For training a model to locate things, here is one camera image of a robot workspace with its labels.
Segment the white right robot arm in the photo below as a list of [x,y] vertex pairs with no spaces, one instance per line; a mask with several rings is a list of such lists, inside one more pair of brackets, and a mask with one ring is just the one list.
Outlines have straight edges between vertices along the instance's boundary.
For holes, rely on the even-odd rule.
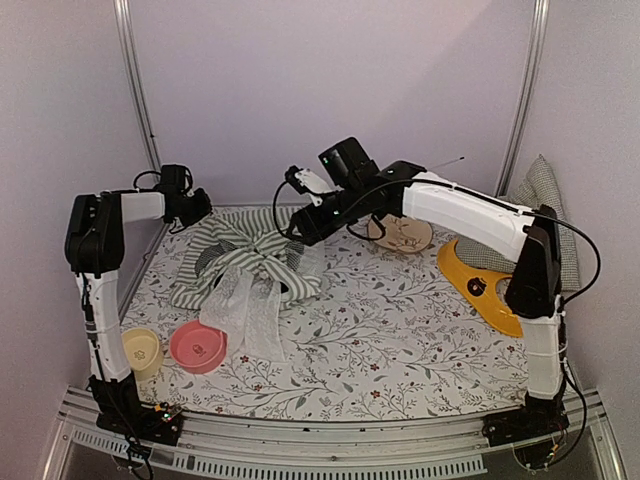
[[563,395],[561,251],[553,209],[500,201],[447,181],[426,168],[398,160],[379,168],[359,141],[349,137],[322,152],[325,182],[309,169],[292,166],[287,184],[308,195],[287,233],[312,246],[366,216],[426,221],[475,240],[513,262],[505,294],[523,328],[528,362],[527,400],[517,427],[537,436],[556,417],[553,401]]

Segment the green striped pet tent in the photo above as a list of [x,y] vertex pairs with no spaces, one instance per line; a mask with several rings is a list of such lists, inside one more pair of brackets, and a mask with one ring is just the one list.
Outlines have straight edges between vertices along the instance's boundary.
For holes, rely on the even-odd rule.
[[322,291],[324,244],[309,247],[280,234],[293,213],[214,213],[191,237],[170,303],[197,310],[202,325],[225,333],[229,355],[285,362],[279,314]]

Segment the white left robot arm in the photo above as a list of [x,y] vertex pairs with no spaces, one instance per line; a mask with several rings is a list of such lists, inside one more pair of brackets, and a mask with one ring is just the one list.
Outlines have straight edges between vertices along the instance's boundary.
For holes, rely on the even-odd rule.
[[161,220],[190,227],[211,213],[204,189],[193,187],[188,167],[164,165],[151,188],[106,190],[76,196],[64,253],[80,293],[90,348],[90,386],[103,412],[128,434],[148,426],[121,336],[118,280],[125,257],[125,226]]

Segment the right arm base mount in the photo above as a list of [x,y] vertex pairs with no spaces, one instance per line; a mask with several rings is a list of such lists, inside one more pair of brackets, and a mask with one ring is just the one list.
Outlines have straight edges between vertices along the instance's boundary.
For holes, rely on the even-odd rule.
[[482,435],[491,447],[561,432],[569,426],[562,407],[528,407],[486,415]]

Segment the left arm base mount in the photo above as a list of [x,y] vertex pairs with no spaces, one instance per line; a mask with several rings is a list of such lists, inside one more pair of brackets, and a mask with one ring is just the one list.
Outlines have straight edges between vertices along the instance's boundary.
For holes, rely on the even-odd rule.
[[156,411],[144,405],[139,397],[137,385],[99,382],[94,399],[99,407],[96,425],[112,433],[133,440],[145,440],[176,446],[182,430],[182,417],[164,420],[164,411]]

